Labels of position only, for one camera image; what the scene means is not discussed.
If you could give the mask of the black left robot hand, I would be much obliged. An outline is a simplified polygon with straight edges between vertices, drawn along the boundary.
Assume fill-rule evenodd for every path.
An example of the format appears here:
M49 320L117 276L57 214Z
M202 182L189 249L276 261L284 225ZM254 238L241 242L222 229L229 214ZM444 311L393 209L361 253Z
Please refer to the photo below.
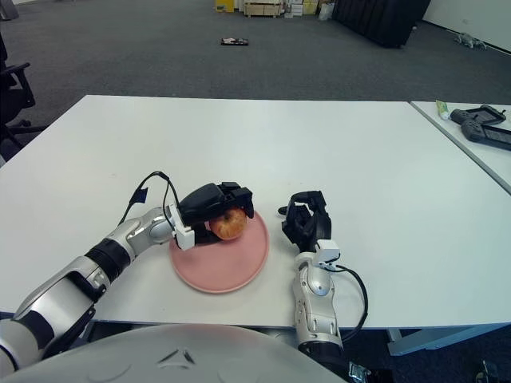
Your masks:
M252 192L236 182L206 184L184 197L178 211L196 245L238 239L255 215Z

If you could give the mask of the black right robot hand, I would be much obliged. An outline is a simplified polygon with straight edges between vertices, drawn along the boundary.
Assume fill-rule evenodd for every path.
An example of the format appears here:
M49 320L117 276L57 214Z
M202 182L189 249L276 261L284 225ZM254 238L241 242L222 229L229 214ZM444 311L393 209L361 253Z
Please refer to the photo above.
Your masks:
M319 239L331 239L331 218L326 211L321 191L302 191L291 196L278 213L284 216L282 231L299 248L299 252L315 252Z

